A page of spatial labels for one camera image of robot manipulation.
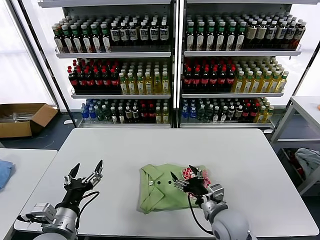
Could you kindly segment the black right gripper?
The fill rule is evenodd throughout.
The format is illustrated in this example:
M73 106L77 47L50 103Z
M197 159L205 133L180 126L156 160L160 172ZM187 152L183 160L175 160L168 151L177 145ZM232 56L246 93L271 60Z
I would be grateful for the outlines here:
M181 191L191 193L194 197L208 194L209 191L205 186L203 170L192 165L189 165L189 168L192 172L190 174L191 178L186 181L178 179L178 177L172 171L170 172L174 186Z

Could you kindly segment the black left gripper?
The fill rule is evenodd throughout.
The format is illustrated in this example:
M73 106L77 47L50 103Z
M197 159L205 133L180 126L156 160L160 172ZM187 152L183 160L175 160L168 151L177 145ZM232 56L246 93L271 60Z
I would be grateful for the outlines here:
M78 163L75 167L73 167L67 176L64 176L64 185L66 194L63 198L63 201L66 203L80 203L83 199L83 196L86 192L92 190L93 185L97 185L102 175L103 170L103 160L101 159L99 163L96 165L93 173L85 178L76 178L77 173L80 168L80 163Z

